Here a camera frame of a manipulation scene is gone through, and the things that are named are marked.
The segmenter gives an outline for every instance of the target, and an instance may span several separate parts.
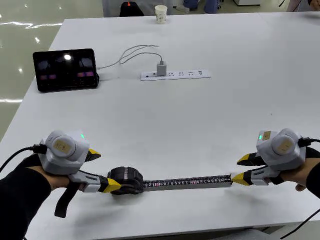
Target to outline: paper cup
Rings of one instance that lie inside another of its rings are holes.
[[[157,24],[165,24],[167,19],[167,9],[165,5],[157,5],[155,9],[155,19]]]

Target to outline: person's leg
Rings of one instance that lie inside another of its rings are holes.
[[[189,13],[190,9],[198,8],[198,0],[183,0],[183,5],[176,6],[178,11]]]
[[[206,14],[216,14],[218,11],[218,0],[205,0],[204,12]]]

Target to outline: tape measure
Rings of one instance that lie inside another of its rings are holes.
[[[143,181],[143,191],[227,188],[230,187],[231,184],[231,174],[166,180],[145,180]]]
[[[108,173],[108,178],[122,185],[112,194],[139,194],[148,191],[227,188],[232,185],[231,174],[175,178],[165,180],[144,180],[142,174],[133,167],[120,166]]]

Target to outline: white cable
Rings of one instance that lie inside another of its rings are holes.
[[[125,64],[125,63],[128,62],[130,59],[133,59],[134,57],[136,57],[136,56],[138,56],[138,55],[140,55],[140,54],[154,54],[154,55],[158,55],[158,56],[161,58],[161,62],[163,62],[162,56],[161,56],[160,54],[158,54],[158,53],[155,53],[155,52],[139,52],[139,53],[133,55],[132,57],[129,57],[129,58],[128,58],[127,60],[125,60],[124,62],[121,62],[121,61],[120,61],[120,64]]]
[[[131,49],[134,49],[134,48],[137,48],[137,47],[140,47],[140,48],[135,49],[135,50],[133,50],[132,52],[130,52],[129,54],[125,55],[125,53],[126,53],[127,51],[129,51],[129,50],[131,50]],[[136,46],[129,47],[129,48],[127,48],[127,49],[122,53],[122,55],[121,55],[121,57],[119,58],[118,61],[116,61],[116,62],[114,62],[114,63],[112,63],[112,64],[110,64],[110,65],[107,65],[107,66],[97,67],[96,69],[97,69],[97,70],[100,70],[100,69],[105,69],[105,68],[108,68],[108,67],[112,67],[112,66],[116,65],[117,63],[119,63],[122,59],[124,59],[124,58],[130,56],[131,54],[133,54],[134,52],[136,52],[136,51],[138,51],[138,50],[141,50],[141,49],[144,49],[144,48],[147,48],[147,47],[156,47],[156,48],[157,48],[157,47],[159,47],[159,46],[158,46],[158,45],[136,45]]]

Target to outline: floor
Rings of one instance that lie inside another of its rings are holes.
[[[278,7],[280,2],[281,0],[264,0],[261,6],[237,6],[233,0],[224,0],[218,12],[223,14],[286,11],[289,1]],[[198,9],[190,14],[203,14],[204,4],[205,1],[201,0]],[[174,9],[173,14],[183,13]],[[102,16],[102,0],[0,1],[0,140],[34,78],[33,52],[48,50],[64,19]],[[319,222],[308,223],[287,239],[318,239],[319,226]],[[284,227],[273,235],[280,237],[293,227]],[[208,235],[190,235],[187,238],[208,239]]]

